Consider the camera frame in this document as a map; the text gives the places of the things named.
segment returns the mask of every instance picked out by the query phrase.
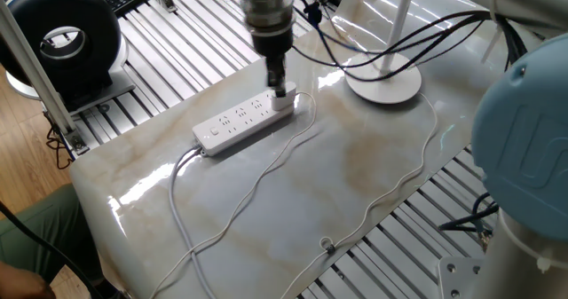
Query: green pants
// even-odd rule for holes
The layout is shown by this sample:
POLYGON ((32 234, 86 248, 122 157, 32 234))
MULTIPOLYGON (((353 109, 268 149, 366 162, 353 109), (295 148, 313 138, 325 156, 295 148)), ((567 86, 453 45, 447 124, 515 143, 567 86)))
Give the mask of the green pants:
MULTIPOLYGON (((69 257, 91 282, 103 279, 97 249, 72 185, 60 187, 17 217, 69 257)), ((64 265, 60 258, 36 244, 7 219, 0 220, 0 261, 33 271, 48 283, 64 265)))

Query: marble table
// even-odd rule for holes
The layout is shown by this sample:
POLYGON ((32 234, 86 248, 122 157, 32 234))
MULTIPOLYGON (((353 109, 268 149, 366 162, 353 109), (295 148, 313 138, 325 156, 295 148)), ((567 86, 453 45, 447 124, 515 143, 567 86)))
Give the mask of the marble table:
MULTIPOLYGON (((398 0, 343 0, 334 23, 343 38, 382 49, 398 0)), ((403 35, 451 12, 480 9, 467 0, 413 0, 403 35)), ((440 24, 429 33, 456 21, 440 24)), ((324 30, 333 34, 329 24, 324 30)), ((468 34, 465 28, 442 43, 442 51, 468 34)), ((436 109, 439 127, 426 149, 422 174, 373 209, 352 241, 317 262, 293 286, 295 297, 398 204, 469 143, 478 101, 503 71, 506 47, 499 43, 480 64, 494 24, 485 23, 468 41, 420 66, 421 92, 436 109)), ((521 31, 529 48, 537 41, 521 31)), ((329 60, 315 32, 296 40, 301 50, 329 60)), ((334 45, 348 60, 354 53, 334 45)), ((416 50, 404 52, 407 56, 416 50)), ((217 298, 280 298, 292 279, 321 252, 323 236, 340 240, 361 221, 367 204, 389 191, 420 164, 433 114, 421 96, 395 106, 359 98, 343 72, 302 58, 287 57, 288 79, 315 97, 314 126, 265 176, 247 207, 214 247, 199 254, 217 298)), ((71 169, 106 276, 135 298, 146 299, 186 251, 168 203, 173 164, 193 143, 192 127, 264 90, 259 60, 147 122, 92 149, 71 169)), ((306 127, 314 113, 299 97, 293 116, 258 132, 215 157, 197 157, 180 171, 176 203, 194 243, 217 234, 260 172, 286 141, 306 127)), ((159 298, 206 298, 193 267, 182 265, 159 298)))

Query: electrical outlet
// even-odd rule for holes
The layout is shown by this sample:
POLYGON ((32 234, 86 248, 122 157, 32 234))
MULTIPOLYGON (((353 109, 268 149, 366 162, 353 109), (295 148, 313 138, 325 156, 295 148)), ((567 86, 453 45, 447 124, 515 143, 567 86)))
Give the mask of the electrical outlet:
POLYGON ((203 147, 203 152, 213 156, 255 132, 292 114, 294 105, 281 110, 272 109, 273 90, 266 90, 255 97, 193 127, 193 134, 203 147))

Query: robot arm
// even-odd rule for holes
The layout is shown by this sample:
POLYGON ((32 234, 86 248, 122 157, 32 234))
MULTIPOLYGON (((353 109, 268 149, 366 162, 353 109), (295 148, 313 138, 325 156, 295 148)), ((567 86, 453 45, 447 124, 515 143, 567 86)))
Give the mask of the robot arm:
POLYGON ((256 52, 266 57, 267 85, 277 97, 286 95, 285 54, 294 36, 294 0, 243 0, 245 21, 256 52))

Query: lamp base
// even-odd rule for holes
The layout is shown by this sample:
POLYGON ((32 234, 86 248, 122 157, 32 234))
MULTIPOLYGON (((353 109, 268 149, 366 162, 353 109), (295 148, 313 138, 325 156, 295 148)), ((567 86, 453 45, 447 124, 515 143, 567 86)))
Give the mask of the lamp base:
MULTIPOLYGON (((369 55, 360 54, 353 58, 352 64, 362 63, 369 60, 369 55)), ((400 54, 394 54, 392 70, 402 67, 408 62, 408 59, 400 54)), ((350 68, 349 72, 362 77, 373 78, 380 75, 380 67, 383 64, 383 58, 363 67, 350 68)), ((389 79, 380 82, 360 82, 348 75, 345 76, 347 83, 357 95, 364 99, 380 104, 397 104, 409 100, 420 90, 422 84, 422 76, 418 67, 411 67, 407 70, 392 76, 389 79)))

